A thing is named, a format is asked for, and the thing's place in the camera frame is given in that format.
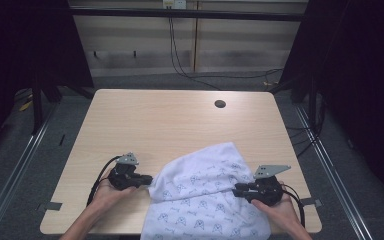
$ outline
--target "patterned cloth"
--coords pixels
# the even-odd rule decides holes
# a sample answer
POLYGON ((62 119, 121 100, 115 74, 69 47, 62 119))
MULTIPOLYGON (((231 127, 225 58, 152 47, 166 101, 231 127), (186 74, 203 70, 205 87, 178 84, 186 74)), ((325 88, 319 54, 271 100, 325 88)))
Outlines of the patterned cloth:
POLYGON ((267 239, 266 215, 231 191, 235 183, 250 181, 233 143, 170 162, 149 187, 152 202, 141 239, 267 239))

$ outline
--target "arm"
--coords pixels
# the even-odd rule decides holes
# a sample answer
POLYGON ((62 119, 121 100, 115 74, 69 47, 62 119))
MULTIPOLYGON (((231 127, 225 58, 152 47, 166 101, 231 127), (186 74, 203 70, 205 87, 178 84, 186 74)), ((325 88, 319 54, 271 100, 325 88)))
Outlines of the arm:
POLYGON ((283 194, 282 200, 273 207, 269 207, 255 199, 251 203, 260 211, 266 213, 276 225, 287 232, 294 240, 311 239, 307 230, 301 225, 289 195, 283 194))
POLYGON ((60 239, 84 239, 93 225, 108 212, 120 199, 130 195, 136 190, 129 187, 123 191, 115 189, 108 179, 102 180, 92 202, 83 210, 70 228, 60 239))

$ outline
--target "wooden table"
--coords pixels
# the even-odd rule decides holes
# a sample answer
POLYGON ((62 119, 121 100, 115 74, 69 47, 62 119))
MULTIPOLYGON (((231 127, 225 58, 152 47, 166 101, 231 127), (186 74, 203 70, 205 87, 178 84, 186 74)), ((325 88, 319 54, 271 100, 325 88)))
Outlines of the wooden table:
MULTIPOLYGON (((310 197, 273 95, 261 92, 99 90, 95 94, 40 229, 62 234, 85 208, 102 167, 133 152, 137 173, 155 176, 168 162, 210 145, 233 142, 255 171, 260 164, 290 165, 277 175, 301 198, 310 197), (217 100, 226 103, 215 106, 217 100)), ((150 204, 141 187, 99 221, 91 233, 140 234, 150 204)), ((305 207, 309 232, 321 230, 313 205, 305 207)), ((272 232, 280 230, 273 224, 272 232)))

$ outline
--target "small round hole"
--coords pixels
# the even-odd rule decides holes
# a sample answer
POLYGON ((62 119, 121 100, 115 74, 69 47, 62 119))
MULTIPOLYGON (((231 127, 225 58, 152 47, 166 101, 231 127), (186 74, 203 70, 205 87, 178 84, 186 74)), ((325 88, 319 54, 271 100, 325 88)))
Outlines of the small round hole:
POLYGON ((217 101, 214 103, 214 105, 216 105, 216 107, 218 107, 218 108, 224 108, 224 107, 226 107, 226 102, 223 101, 223 100, 217 100, 217 101))

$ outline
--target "white cloth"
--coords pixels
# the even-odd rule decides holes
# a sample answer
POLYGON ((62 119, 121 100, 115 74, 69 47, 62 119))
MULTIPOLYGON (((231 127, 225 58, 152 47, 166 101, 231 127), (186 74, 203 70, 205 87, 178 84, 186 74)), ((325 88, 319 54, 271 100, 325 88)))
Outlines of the white cloth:
POLYGON ((149 186, 141 239, 267 239, 265 214, 233 196, 253 181, 233 143, 210 146, 168 163, 149 186))

